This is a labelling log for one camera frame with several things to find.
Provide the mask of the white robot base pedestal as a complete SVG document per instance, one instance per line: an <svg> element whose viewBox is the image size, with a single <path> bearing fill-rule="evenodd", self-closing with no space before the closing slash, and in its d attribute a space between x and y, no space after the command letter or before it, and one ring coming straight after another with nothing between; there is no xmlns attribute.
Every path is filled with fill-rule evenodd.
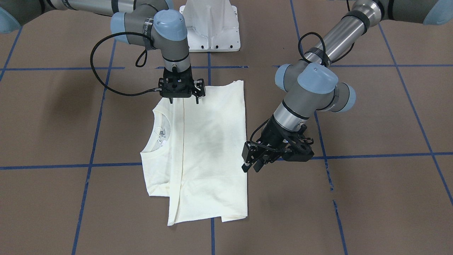
<svg viewBox="0 0 453 255"><path fill-rule="evenodd" d="M179 11L185 19L191 53L240 50L237 8L229 0L188 0Z"/></svg>

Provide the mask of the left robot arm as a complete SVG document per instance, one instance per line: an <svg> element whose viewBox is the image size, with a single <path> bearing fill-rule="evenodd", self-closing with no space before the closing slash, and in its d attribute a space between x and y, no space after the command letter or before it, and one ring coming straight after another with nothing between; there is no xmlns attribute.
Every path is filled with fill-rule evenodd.
<svg viewBox="0 0 453 255"><path fill-rule="evenodd" d="M381 21L442 25L452 20L451 0L356 0L325 35L308 32L298 41L300 60L281 65L275 84L286 92L273 115L245 142L242 170L259 172L278 159L307 162L312 159L313 139L305 136L307 121L316 111L346 112L356 102L356 92L339 81L331 70L347 56L359 37Z"/></svg>

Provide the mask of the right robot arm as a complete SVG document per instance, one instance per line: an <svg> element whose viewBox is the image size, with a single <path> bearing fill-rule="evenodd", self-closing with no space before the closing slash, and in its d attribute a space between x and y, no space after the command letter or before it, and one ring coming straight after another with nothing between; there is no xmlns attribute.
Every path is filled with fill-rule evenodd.
<svg viewBox="0 0 453 255"><path fill-rule="evenodd" d="M206 95L204 80L194 80L191 71L185 19L174 9L171 0L2 0L1 33L16 31L51 10L85 11L111 18L111 35L101 39L90 54L90 65L97 79L94 53L107 39L115 38L144 47L140 55L144 59L150 50L161 51L165 65L163 77L157 88L145 93L159 92L171 103L174 98L199 99Z"/></svg>

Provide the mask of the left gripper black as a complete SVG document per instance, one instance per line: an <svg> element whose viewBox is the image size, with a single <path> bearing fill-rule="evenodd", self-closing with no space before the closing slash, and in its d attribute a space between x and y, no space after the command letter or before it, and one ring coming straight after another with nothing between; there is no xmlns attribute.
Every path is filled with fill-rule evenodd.
<svg viewBox="0 0 453 255"><path fill-rule="evenodd" d="M297 125L297 131L303 124ZM242 151L244 163L241 168L245 173L252 167L255 172L259 172L267 163L273 163L282 156L285 147L288 147L287 141L282 136L284 130L286 129L280 126L274 117L271 117L262 130L261 146L251 141L244 143Z"/></svg>

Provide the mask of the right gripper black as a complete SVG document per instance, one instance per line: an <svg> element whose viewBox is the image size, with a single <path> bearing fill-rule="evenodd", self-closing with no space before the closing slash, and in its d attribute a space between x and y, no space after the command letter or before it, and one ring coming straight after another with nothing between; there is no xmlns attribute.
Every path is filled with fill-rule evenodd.
<svg viewBox="0 0 453 255"><path fill-rule="evenodd" d="M170 104L173 104L174 98L188 98L193 95L196 104L199 104L199 97L206 95L204 80L194 80L191 67L182 72L169 71L165 68L158 86L161 89L160 96L169 98Z"/></svg>

